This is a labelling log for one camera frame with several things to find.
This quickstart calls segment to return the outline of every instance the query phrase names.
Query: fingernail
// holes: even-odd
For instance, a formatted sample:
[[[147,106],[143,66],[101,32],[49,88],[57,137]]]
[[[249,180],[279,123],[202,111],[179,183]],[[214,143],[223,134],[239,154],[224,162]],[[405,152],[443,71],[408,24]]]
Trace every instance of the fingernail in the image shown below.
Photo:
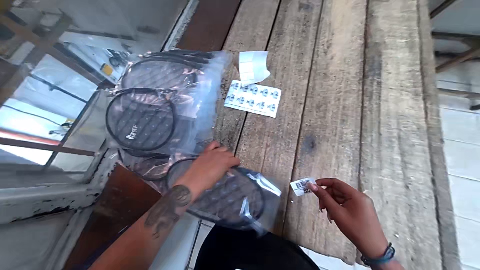
[[[315,184],[312,184],[312,183],[308,182],[307,185],[312,191],[317,191],[318,190],[318,187]]]

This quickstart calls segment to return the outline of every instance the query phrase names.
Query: tattoo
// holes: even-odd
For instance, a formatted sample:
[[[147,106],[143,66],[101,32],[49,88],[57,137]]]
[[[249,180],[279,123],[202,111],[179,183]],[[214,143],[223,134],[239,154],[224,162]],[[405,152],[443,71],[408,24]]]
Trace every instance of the tattoo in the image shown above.
[[[174,186],[149,210],[145,227],[155,226],[153,238],[158,238],[161,230],[168,229],[178,221],[177,208],[187,206],[192,199],[190,190],[184,185]]]

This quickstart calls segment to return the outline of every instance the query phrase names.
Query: sticker sheet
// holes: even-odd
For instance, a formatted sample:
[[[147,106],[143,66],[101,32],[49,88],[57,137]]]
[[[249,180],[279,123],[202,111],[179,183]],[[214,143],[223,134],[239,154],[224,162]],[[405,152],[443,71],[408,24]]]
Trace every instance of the sticker sheet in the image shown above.
[[[241,86],[234,80],[225,99],[225,107],[244,110],[275,118],[282,91],[261,85]]]

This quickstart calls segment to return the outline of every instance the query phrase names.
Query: yellow object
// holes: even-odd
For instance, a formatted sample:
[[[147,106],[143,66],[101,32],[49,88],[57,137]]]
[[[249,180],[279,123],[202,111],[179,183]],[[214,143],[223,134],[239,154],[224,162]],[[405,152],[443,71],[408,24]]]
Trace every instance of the yellow object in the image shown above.
[[[102,71],[107,74],[108,76],[112,75],[113,73],[113,68],[108,65],[108,64],[103,64],[102,65]]]

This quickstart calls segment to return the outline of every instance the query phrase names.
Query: bracelet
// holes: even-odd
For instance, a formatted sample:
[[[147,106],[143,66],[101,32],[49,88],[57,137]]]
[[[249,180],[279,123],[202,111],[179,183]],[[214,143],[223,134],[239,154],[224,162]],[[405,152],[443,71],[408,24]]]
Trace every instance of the bracelet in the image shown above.
[[[395,249],[392,247],[392,243],[388,243],[388,247],[387,249],[385,250],[383,256],[381,256],[380,258],[377,258],[377,259],[370,259],[370,258],[367,258],[365,256],[362,256],[360,257],[360,259],[362,260],[362,262],[366,265],[366,266],[370,266],[372,264],[384,264],[384,263],[387,263],[389,261],[391,261],[391,259],[393,259],[393,256],[395,255]]]

